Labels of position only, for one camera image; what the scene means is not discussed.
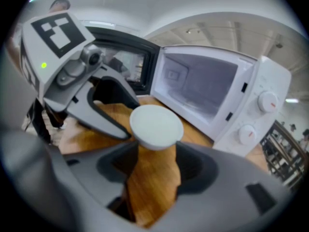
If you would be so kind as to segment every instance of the microwave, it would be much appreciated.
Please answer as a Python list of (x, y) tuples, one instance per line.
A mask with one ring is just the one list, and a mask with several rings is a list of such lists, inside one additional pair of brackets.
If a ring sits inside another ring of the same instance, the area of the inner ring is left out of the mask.
[(246, 156), (285, 101), (291, 73), (267, 57), (207, 46), (160, 47), (115, 30), (87, 28), (103, 54), (113, 52), (117, 71), (127, 73), (137, 95), (158, 99), (210, 137), (215, 149)]

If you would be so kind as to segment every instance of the white bowl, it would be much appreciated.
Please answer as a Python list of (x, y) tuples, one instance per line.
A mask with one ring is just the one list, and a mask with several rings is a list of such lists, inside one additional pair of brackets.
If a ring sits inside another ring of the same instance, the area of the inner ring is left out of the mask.
[(171, 110), (157, 105), (142, 105), (130, 115), (133, 135), (147, 149), (166, 149), (183, 137), (183, 124)]

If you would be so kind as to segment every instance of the railing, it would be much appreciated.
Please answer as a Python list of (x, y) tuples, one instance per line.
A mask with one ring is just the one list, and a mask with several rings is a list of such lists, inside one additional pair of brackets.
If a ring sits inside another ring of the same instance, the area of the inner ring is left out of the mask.
[(286, 128), (275, 121), (261, 145), (271, 174), (291, 190), (297, 190), (309, 164), (308, 156), (299, 143)]

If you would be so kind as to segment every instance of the wooden table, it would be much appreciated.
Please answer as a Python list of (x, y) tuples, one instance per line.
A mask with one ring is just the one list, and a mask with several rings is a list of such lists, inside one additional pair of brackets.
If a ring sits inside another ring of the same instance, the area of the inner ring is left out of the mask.
[[(156, 104), (164, 106), (153, 97), (139, 98), (140, 104)], [(122, 124), (132, 134), (129, 126), (129, 116), (132, 112), (123, 104), (98, 104), (109, 116)], [(212, 140), (202, 134), (198, 129), (180, 118), (183, 123), (184, 135), (182, 142), (195, 143), (212, 147)], [(101, 133), (88, 130), (73, 119), (68, 119), (67, 127), (61, 138), (59, 148), (62, 154), (77, 153), (86, 150), (110, 147), (123, 141), (111, 138)], [(162, 151), (151, 151), (139, 146), (139, 159), (133, 173), (127, 181), (127, 191), (131, 209), (136, 224), (149, 228), (175, 202), (177, 186), (180, 185), (180, 172), (175, 161), (176, 146)], [(247, 159), (265, 171), (265, 161), (261, 147), (257, 146)]]

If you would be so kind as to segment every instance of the microwave door window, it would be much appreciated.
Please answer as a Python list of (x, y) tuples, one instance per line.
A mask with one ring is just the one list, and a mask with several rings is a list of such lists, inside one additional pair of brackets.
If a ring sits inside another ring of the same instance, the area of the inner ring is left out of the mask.
[(101, 47), (103, 62), (119, 72), (127, 81), (139, 83), (144, 62), (143, 54)]

